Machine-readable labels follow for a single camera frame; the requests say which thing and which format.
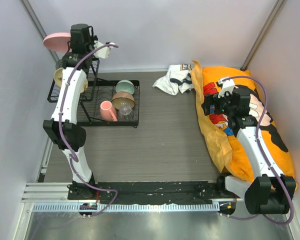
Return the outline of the cream floral plate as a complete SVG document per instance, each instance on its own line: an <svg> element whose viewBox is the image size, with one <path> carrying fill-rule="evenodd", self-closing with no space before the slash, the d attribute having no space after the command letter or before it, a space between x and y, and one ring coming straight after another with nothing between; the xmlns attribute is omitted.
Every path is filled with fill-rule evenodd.
<svg viewBox="0 0 300 240"><path fill-rule="evenodd" d="M55 72L54 72L54 76L53 76L54 82L55 84L61 88L62 87L62 82L63 82L63 68L60 67L58 68ZM84 83L83 83L83 87L81 89L81 93L85 92L86 89L88 88L89 83L88 80L85 79Z"/></svg>

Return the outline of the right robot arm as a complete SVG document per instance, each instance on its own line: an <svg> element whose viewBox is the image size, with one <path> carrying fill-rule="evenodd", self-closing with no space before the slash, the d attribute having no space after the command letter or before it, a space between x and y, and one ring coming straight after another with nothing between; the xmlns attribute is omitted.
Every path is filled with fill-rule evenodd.
<svg viewBox="0 0 300 240"><path fill-rule="evenodd" d="M207 94L201 105L204 114L225 114L230 129L242 145L254 180L249 183L234 176L226 176L216 184L216 193L223 198L234 193L244 199L252 215L293 214L292 198L296 182L284 175L275 163L262 137L259 121L250 114L251 95L246 89Z"/></svg>

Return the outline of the clear glass cup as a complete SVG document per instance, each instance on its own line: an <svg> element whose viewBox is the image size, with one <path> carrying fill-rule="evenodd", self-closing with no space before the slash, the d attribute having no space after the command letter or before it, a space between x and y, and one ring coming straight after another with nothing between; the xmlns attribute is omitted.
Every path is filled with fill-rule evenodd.
<svg viewBox="0 0 300 240"><path fill-rule="evenodd" d="M123 103L119 108L119 120L122 122L133 122L135 119L134 110L128 103Z"/></svg>

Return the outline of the pink plate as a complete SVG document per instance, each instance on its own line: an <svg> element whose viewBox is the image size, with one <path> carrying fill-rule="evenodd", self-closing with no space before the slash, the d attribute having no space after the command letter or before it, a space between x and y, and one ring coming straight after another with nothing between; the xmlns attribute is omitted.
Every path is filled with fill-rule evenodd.
<svg viewBox="0 0 300 240"><path fill-rule="evenodd" d="M43 45L56 53L66 53L69 49L68 42L71 40L71 34L68 32L56 32L47 35L43 40Z"/></svg>

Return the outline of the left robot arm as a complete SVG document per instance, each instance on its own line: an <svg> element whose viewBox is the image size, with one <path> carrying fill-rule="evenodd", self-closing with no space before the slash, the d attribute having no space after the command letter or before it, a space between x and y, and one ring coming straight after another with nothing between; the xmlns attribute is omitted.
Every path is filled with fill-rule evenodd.
<svg viewBox="0 0 300 240"><path fill-rule="evenodd" d="M43 129L66 156L72 172L72 183L67 186L68 199L93 199L97 195L94 175L84 152L86 130L77 124L80 95L87 83L94 50L93 27L84 23L70 28L70 39L62 57L61 87L55 110Z"/></svg>

